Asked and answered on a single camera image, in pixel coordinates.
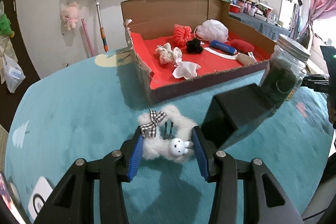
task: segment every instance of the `blue tube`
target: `blue tube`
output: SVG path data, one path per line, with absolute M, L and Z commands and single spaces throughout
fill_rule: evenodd
M 210 47 L 216 48 L 218 50 L 221 50 L 223 52 L 227 52 L 229 54 L 236 54 L 237 50 L 234 47 L 231 47 L 229 45 L 226 45 L 222 42 L 219 42 L 217 40 L 213 40 L 210 42 Z

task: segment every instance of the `pink curtain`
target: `pink curtain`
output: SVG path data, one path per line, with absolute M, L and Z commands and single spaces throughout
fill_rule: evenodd
M 328 19 L 336 16 L 335 0 L 311 0 L 308 15 L 308 22 L 301 33 L 303 33 L 309 23 L 313 23 L 316 19 Z

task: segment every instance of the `black and white checkered ribbon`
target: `black and white checkered ribbon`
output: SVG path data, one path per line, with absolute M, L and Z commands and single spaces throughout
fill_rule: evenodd
M 151 122 L 150 123 L 145 123 L 142 126 L 140 126 L 141 128 L 141 133 L 142 136 L 145 138 L 145 131 L 148 131 L 148 137 L 155 137 L 156 136 L 156 127 L 158 125 L 159 122 L 161 122 L 164 117 L 166 116 L 166 113 L 164 113 L 163 111 L 160 111 L 159 114 L 156 114 L 155 110 L 150 109 L 149 110 L 150 115 L 151 115 Z

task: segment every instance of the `open cardboard box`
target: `open cardboard box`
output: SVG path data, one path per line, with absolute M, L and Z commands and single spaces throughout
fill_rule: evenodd
M 121 8 L 127 45 L 137 63 L 146 97 L 152 104 L 263 70 L 273 53 L 274 41 L 229 18 L 230 4 L 223 0 L 127 0 L 121 3 Z M 172 40 L 174 24 L 195 30 L 209 19 L 222 22 L 229 29 L 229 39 L 243 39 L 253 44 L 256 48 L 254 56 L 259 62 L 243 66 L 237 60 L 224 59 L 207 51 L 189 55 L 182 49 L 183 61 L 197 63 L 201 68 L 197 70 L 196 78 L 175 79 L 172 76 L 174 65 L 161 65 L 155 49 L 166 42 L 175 47 Z

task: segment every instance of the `pink stick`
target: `pink stick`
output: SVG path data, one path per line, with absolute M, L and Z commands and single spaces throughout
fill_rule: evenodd
M 95 51 L 93 50 L 89 34 L 87 33 L 85 20 L 84 20 L 84 18 L 82 18 L 81 20 L 82 20 L 82 25 L 83 25 L 83 30 L 84 30 L 84 33 L 85 33 L 85 37 L 86 37 L 87 43 L 89 44 L 90 52 L 91 52 L 92 56 L 95 56 Z

